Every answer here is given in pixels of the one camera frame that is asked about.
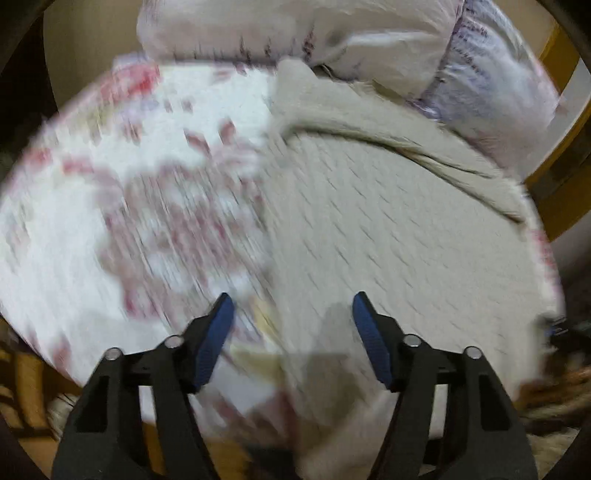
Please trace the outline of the beige cable knit sweater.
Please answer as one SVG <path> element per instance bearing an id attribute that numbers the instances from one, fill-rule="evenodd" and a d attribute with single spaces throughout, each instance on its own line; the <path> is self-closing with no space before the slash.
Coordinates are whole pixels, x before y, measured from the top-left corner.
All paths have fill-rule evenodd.
<path id="1" fill-rule="evenodd" d="M 396 398 L 374 376 L 352 303 L 432 346 L 480 347 L 510 395 L 540 371 L 537 217 L 462 139 L 370 86 L 287 59 L 270 100 L 264 221 L 283 369 L 307 479 L 363 479 Z"/>

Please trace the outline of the white floral quilt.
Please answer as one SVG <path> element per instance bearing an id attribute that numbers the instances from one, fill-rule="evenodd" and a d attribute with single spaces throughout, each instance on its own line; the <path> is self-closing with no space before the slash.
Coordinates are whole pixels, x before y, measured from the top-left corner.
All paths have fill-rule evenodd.
<path id="1" fill-rule="evenodd" d="M 149 350 L 222 293 L 235 320 L 204 390 L 202 433 L 286 447 L 267 270 L 269 67 L 134 60 L 40 130 L 1 193 L 1 311 L 52 367 L 88 380 L 103 353 Z"/>

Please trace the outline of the wooden bed headboard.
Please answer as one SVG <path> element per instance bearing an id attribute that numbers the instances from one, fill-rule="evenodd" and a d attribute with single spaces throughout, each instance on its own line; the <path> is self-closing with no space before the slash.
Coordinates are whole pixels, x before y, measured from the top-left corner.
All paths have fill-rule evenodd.
<path id="1" fill-rule="evenodd" d="M 525 185 L 548 239 L 554 241 L 590 212 L 590 70 L 559 25 L 540 60 L 558 88 L 560 102 Z"/>

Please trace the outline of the pink lavender pillow right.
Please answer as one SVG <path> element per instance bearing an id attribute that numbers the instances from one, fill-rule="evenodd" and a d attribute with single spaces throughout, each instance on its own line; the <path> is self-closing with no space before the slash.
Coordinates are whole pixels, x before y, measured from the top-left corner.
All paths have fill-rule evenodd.
<path id="1" fill-rule="evenodd" d="M 492 1 L 466 1 L 436 76 L 415 105 L 521 173 L 559 102 L 543 65 L 502 10 Z"/>

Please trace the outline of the pink floral pillow left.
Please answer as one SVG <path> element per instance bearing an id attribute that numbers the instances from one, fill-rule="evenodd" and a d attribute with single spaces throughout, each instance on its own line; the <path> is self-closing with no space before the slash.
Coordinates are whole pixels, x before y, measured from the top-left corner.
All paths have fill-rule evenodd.
<path id="1" fill-rule="evenodd" d="M 138 40 L 154 59 L 272 64 L 294 57 L 416 98 L 434 80 L 461 1 L 145 1 Z"/>

